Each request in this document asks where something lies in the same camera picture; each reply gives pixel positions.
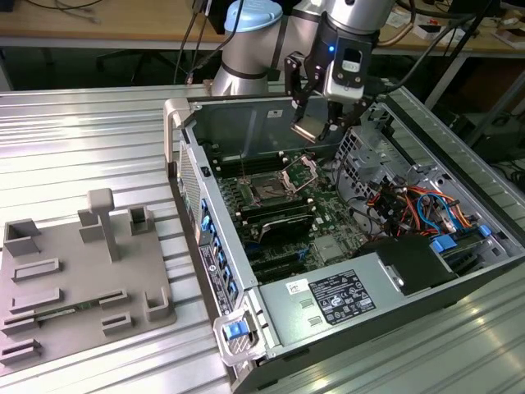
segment white sticker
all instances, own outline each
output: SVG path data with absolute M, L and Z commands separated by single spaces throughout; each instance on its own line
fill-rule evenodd
M 282 117 L 282 109 L 271 109 L 267 117 Z
M 299 279 L 295 282 L 286 283 L 286 288 L 290 294 L 297 294 L 308 290 L 308 279 Z

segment motherboard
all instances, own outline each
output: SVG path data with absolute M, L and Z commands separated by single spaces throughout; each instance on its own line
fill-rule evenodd
M 217 182 L 261 283 L 339 263 L 367 242 L 314 154 L 257 160 L 223 163 Z

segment blue cable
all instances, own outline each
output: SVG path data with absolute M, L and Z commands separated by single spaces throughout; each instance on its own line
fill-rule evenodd
M 441 229 L 436 225 L 434 224 L 433 222 L 431 222 L 430 220 L 427 220 L 427 218 L 425 218 L 425 215 L 423 215 L 423 212 L 421 210 L 421 202 L 422 202 L 422 198 L 424 197 L 425 195 L 422 195 L 421 197 L 419 197 L 418 199 L 418 203 L 417 203 L 417 207 L 418 207 L 418 215 L 419 217 L 421 218 L 421 220 L 423 220 L 426 224 L 428 224 L 429 226 L 432 226 L 434 227 L 436 230 L 437 230 L 437 235 L 440 236 L 441 235 Z
M 446 203 L 446 201 L 439 195 L 435 195 L 434 193 L 427 193 L 425 195 L 422 195 L 421 197 L 419 197 L 418 199 L 418 215 L 419 217 L 421 218 L 421 220 L 423 220 L 426 224 L 434 227 L 438 234 L 440 235 L 441 234 L 441 229 L 433 222 L 430 222 L 427 220 L 427 218 L 424 217 L 423 213 L 422 213 L 422 210 L 421 210 L 421 203 L 422 203 L 422 198 L 425 197 L 426 195 L 431 195 L 432 197 L 434 197 L 435 199 L 437 199 L 444 207 L 445 207 L 445 210 L 446 210 L 446 213 L 447 215 L 449 215 L 449 219 L 450 221 L 459 229 L 463 229 L 463 225 L 461 224 L 461 222 L 459 222 L 458 219 L 456 219 L 454 217 L 454 215 L 452 214 L 452 212 L 450 211 L 450 207 L 449 205 Z

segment chip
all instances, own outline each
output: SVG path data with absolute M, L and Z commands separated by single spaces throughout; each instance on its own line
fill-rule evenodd
M 261 201 L 265 199 L 275 199 L 286 197 L 286 191 L 281 181 L 273 177 L 252 178 L 251 189 L 253 195 Z
M 333 236 L 321 236 L 314 240 L 313 244 L 315 244 L 323 263 L 345 255 Z

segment metal bracket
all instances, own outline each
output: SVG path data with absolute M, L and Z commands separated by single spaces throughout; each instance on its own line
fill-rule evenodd
M 170 98 L 164 103 L 164 156 L 173 163 L 173 123 L 176 129 L 183 126 L 192 111 L 185 98 Z

